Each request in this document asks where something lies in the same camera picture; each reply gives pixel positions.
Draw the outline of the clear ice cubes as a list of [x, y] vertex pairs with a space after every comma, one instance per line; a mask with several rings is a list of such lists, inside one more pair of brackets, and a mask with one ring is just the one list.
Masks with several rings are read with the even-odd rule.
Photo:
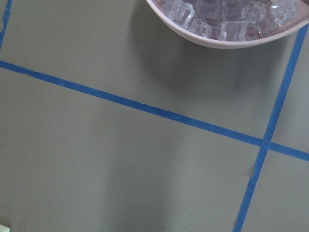
[[264, 38], [297, 17], [295, 0], [162, 0], [164, 15], [203, 38], [228, 42]]

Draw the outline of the pink bowl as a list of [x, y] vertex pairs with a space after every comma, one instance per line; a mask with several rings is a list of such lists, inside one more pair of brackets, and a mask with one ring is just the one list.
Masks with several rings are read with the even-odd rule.
[[266, 44], [268, 42], [272, 42], [277, 39], [283, 38], [289, 34], [292, 34], [309, 23], [309, 5], [305, 1], [299, 0], [297, 2], [298, 3], [297, 17], [294, 20], [287, 23], [285, 26], [279, 28], [278, 30], [273, 31], [267, 37], [242, 42], [219, 41], [214, 39], [203, 38], [194, 33], [188, 32], [187, 30], [181, 28], [180, 26], [172, 22], [164, 15], [163, 6], [161, 3], [159, 3], [156, 0], [147, 0], [146, 2], [150, 6], [150, 8], [155, 12], [155, 14], [163, 21], [163, 23], [167, 27], [169, 27], [172, 31], [174, 31], [176, 34], [195, 44], [210, 48], [238, 49], [238, 48], [252, 47], [260, 44]]

